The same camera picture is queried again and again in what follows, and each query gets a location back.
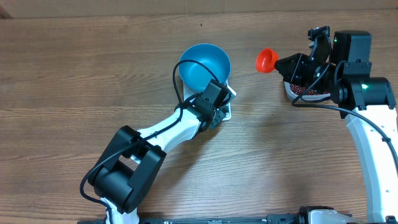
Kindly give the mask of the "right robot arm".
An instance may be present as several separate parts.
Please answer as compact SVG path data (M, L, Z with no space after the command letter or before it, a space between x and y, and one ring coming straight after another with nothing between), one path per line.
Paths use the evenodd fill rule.
M271 62L283 81L302 87L300 108L335 110L346 121L362 169L369 223L397 223L397 102L384 77L372 77L372 36L364 30L310 29L311 53Z

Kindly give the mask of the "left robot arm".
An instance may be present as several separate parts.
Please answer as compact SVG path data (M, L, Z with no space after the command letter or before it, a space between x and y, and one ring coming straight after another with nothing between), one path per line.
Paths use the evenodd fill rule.
M82 180L106 208L102 223L139 223L137 208L149 192L169 151L231 115L236 92L211 80L205 90L180 100L175 112L138 131L121 127Z

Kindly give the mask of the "orange measuring scoop blue handle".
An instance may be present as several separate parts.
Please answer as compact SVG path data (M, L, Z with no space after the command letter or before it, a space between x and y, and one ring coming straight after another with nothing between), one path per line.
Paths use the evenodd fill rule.
M256 59L256 70L261 73L270 73L275 69L279 56L271 48L263 49Z

